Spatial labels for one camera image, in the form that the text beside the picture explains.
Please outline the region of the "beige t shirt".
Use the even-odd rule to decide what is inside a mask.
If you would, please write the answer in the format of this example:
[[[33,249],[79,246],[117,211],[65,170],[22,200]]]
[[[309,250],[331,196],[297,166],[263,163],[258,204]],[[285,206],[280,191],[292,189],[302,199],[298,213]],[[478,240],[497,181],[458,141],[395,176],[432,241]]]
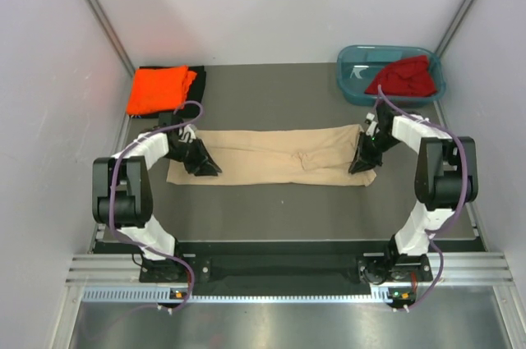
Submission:
[[[196,186],[369,186],[376,178],[373,170],[349,172],[361,131],[359,125],[292,131],[199,130],[197,136],[222,172],[216,177],[197,177],[172,161],[167,182]]]

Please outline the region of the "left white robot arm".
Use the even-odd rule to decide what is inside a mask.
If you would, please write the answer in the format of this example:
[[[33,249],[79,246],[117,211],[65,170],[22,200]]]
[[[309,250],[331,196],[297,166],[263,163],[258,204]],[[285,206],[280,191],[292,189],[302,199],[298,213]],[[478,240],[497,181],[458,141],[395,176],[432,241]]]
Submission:
[[[174,281],[189,269],[178,255],[178,241],[154,216],[149,170],[163,158],[181,163],[191,177],[222,172],[190,122],[162,113],[158,126],[140,133],[122,152],[94,161],[92,214],[119,241],[141,250],[144,269],[158,268]]]

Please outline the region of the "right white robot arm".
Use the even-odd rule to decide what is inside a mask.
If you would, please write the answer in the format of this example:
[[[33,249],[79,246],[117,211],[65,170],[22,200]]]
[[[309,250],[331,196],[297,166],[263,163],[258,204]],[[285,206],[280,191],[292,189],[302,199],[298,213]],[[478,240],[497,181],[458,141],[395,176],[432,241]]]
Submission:
[[[462,208],[478,195],[475,141],[451,135],[416,113],[400,113],[381,103],[365,119],[351,174],[370,171],[383,164],[382,157],[398,144],[418,156],[414,176],[414,205],[406,223],[387,243],[381,261],[362,267],[366,278],[400,280],[426,267],[431,241],[455,220]]]

